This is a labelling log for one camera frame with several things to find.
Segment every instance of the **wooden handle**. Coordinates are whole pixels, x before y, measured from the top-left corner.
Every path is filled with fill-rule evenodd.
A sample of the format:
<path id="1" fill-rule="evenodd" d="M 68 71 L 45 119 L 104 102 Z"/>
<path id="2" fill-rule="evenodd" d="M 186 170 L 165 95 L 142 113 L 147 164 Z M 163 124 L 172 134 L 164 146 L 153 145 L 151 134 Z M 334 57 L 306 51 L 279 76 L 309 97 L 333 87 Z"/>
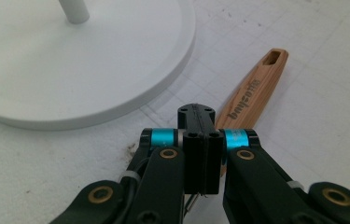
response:
<path id="1" fill-rule="evenodd" d="M 288 53 L 271 49 L 249 72 L 224 105 L 217 129 L 251 129 L 256 124 L 282 75 Z"/>

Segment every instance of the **stain on surface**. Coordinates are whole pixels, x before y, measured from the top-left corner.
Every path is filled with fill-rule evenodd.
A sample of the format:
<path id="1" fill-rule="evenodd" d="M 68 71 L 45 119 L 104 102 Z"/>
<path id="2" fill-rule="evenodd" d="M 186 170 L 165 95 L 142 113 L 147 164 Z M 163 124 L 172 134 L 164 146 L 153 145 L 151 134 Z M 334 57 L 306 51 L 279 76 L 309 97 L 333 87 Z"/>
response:
<path id="1" fill-rule="evenodd" d="M 131 162 L 137 147 L 138 145 L 136 143 L 132 143 L 126 147 L 126 159 L 128 163 Z"/>

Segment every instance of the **metal pin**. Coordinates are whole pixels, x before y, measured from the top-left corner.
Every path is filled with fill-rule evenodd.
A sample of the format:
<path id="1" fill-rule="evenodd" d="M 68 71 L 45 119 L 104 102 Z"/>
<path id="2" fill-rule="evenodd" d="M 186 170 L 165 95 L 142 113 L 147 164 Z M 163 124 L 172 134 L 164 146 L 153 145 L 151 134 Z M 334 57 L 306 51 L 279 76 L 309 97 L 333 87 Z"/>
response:
<path id="1" fill-rule="evenodd" d="M 69 22 L 80 24 L 90 18 L 84 0 L 59 0 Z"/>
<path id="2" fill-rule="evenodd" d="M 191 194 L 191 196 L 189 196 L 189 199 L 186 202 L 186 205 L 184 207 L 184 216 L 186 216 L 186 214 L 191 211 L 192 207 L 194 206 L 194 204 L 197 202 L 199 198 L 199 194 Z"/>

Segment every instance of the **cable tie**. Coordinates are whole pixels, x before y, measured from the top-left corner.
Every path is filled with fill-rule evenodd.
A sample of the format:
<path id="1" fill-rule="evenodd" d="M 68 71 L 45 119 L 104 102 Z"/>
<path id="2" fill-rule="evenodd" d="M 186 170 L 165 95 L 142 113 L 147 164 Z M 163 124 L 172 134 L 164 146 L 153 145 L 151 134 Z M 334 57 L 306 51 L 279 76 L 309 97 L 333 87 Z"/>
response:
<path id="1" fill-rule="evenodd" d="M 303 185 L 300 182 L 298 182 L 297 180 L 290 180 L 287 183 L 292 189 L 302 189 L 303 190 Z"/>
<path id="2" fill-rule="evenodd" d="M 119 180 L 121 180 L 123 177 L 133 178 L 137 181 L 137 184 L 139 184 L 140 180 L 142 179 L 137 172 L 131 171 L 131 170 L 127 170 L 127 171 L 122 172 L 121 176 L 119 177 Z"/>

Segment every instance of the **white pole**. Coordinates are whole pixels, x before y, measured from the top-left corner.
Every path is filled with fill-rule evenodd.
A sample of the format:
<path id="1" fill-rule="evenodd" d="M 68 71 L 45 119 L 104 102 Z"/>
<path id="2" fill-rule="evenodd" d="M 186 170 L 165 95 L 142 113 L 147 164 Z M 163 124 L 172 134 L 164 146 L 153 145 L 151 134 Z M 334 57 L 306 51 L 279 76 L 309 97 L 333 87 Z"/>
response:
<path id="1" fill-rule="evenodd" d="M 73 24 L 80 24 L 90 18 L 84 0 L 59 0 L 67 19 Z"/>

